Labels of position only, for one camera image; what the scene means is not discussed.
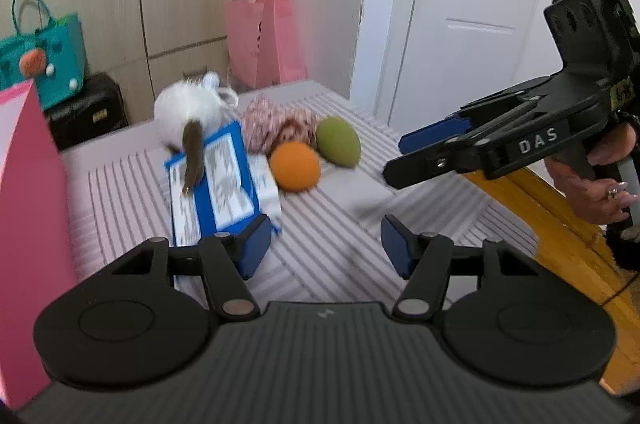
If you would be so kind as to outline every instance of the striped tablecloth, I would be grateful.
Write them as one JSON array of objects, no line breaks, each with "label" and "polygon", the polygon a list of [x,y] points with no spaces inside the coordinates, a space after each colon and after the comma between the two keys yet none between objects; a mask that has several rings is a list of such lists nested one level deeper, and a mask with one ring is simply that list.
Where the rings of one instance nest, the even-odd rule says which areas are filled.
[{"label": "striped tablecloth", "polygon": [[[533,255],[537,238],[506,208],[465,178],[448,174],[402,191],[382,179],[399,155],[399,134],[355,110],[316,83],[264,90],[279,104],[349,121],[360,136],[358,168],[322,162],[318,187],[281,195],[282,234],[247,282],[261,308],[268,301],[378,300],[390,307],[404,286],[380,244],[380,220],[396,215],[414,232],[440,232],[463,245],[498,235]],[[241,97],[241,109],[255,93]],[[154,235],[171,236],[169,153],[153,123],[103,137],[63,154],[68,171],[72,251],[82,280]],[[206,305],[202,282],[178,278],[178,288]],[[452,278],[453,302],[475,289],[475,278]]]}]

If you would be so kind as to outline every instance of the pink gift bag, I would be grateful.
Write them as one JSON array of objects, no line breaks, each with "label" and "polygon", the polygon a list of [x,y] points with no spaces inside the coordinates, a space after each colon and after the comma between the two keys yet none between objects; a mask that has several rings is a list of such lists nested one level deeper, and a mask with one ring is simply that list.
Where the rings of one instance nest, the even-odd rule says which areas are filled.
[{"label": "pink gift bag", "polygon": [[0,398],[14,409],[49,383],[32,332],[76,284],[68,231],[65,169],[30,79],[0,92]]},{"label": "pink gift bag", "polygon": [[306,79],[291,0],[225,4],[231,70],[251,88]]}]

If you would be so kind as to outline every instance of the hand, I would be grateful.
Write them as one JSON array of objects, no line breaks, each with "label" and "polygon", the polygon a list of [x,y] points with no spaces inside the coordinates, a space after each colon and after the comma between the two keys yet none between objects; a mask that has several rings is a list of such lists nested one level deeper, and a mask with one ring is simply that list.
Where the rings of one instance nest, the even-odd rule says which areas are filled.
[{"label": "hand", "polygon": [[[607,133],[589,153],[587,160],[592,166],[603,166],[626,157],[636,145],[636,131],[629,124],[620,124]],[[554,158],[545,159],[546,169],[554,179],[554,186],[566,195],[575,216],[598,225],[623,221],[629,217],[622,209],[640,197],[625,191],[628,184],[611,179],[590,181],[580,178],[566,164]],[[609,198],[609,192],[618,193]]]}]

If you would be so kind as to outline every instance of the orange pompom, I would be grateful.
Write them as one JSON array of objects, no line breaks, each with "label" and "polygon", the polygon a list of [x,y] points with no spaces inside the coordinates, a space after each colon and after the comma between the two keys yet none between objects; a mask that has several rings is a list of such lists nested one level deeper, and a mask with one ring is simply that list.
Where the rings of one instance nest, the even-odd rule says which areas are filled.
[{"label": "orange pompom", "polygon": [[271,154],[269,166],[281,189],[298,193],[314,187],[320,179],[318,156],[302,142],[284,142]]},{"label": "orange pompom", "polygon": [[47,54],[41,48],[34,48],[24,52],[18,63],[20,73],[24,78],[37,77],[47,68]]}]

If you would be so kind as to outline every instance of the pink box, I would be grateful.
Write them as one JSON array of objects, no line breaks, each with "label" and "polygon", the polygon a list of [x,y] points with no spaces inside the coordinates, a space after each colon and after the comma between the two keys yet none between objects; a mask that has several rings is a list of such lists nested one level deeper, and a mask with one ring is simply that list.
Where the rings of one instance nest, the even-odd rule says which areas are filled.
[{"label": "pink box", "polygon": [[17,409],[49,383],[40,311],[76,284],[65,169],[33,81],[0,92],[0,397]]}]

